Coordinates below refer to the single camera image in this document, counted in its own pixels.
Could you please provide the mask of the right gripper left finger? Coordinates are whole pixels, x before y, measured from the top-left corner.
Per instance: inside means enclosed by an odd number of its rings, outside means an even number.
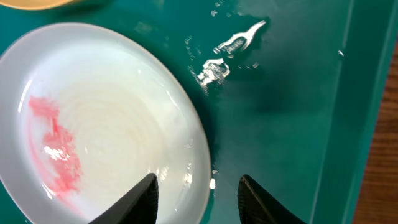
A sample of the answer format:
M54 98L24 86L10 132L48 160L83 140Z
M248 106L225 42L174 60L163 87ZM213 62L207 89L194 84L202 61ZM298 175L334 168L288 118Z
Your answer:
M155 224L158 205L157 176L150 173L89 224Z

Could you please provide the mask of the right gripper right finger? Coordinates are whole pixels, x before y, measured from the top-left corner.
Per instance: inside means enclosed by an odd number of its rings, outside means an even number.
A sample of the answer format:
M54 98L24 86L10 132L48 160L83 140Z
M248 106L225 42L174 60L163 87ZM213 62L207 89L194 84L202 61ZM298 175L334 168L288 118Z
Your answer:
M246 174L239 179L238 209L241 224L305 224Z

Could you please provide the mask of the light blue plate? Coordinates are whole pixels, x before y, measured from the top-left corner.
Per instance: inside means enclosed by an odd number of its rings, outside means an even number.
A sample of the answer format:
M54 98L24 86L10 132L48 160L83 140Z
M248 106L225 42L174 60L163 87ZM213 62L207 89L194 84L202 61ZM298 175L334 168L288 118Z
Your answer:
M156 222L199 223L210 171L192 102L131 39L57 23L1 55L1 182L30 222L92 222L154 174Z

